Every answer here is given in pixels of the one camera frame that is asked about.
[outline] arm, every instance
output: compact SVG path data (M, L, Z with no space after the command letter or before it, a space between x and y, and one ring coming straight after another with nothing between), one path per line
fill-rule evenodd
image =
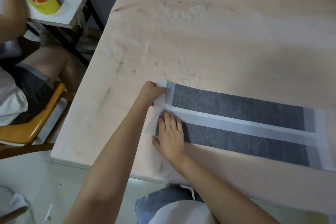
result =
M164 116L159 121L160 140L153 136L153 145L191 184L220 223L279 224L244 194L189 158L184 152L181 122L167 112Z
M116 221L148 108L165 91L154 82L145 82L128 114L90 169L64 224Z
M27 31L26 4L22 0L3 0L0 15L0 43L14 40Z

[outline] person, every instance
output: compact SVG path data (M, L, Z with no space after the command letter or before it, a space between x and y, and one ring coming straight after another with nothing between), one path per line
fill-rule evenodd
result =
M64 224L115 223L151 104L164 87L145 82L128 114L89 171ZM170 186L136 203L138 224L278 223L244 194L192 160L184 150L183 129L168 112L159 120L152 144L197 191Z
M84 75L84 66L61 45L42 44L34 48L22 37L27 31L24 0L2 0L0 15L0 126L29 121L46 105L59 78L75 93ZM13 65L7 57L30 54Z

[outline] hand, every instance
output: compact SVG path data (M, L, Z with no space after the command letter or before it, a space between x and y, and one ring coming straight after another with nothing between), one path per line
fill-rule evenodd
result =
M152 144L173 167L185 156L184 134L179 120L164 112L159 120L159 138L152 136Z
M142 86L138 99L151 105L163 93L166 93L165 87L157 87L155 82L147 81Z

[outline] denim shorts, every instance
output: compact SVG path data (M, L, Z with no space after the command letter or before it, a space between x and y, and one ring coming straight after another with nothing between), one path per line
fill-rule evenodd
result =
M6 68L6 71L14 78L16 86L23 91L28 102L28 110L20 113L11 125L28 122L48 103L53 94L54 85L48 76L25 63Z
M148 224L159 209L165 205L181 200L194 199L189 189L180 186L170 186L165 189L160 189L137 200L135 204L137 224ZM195 200L204 203L198 194L195 195Z

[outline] orange chair seat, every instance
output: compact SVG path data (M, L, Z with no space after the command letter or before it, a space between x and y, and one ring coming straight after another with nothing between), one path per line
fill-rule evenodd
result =
M53 95L42 112L30 122L0 127L0 140L12 144L31 144L55 109L64 90L65 85L63 83L55 82Z

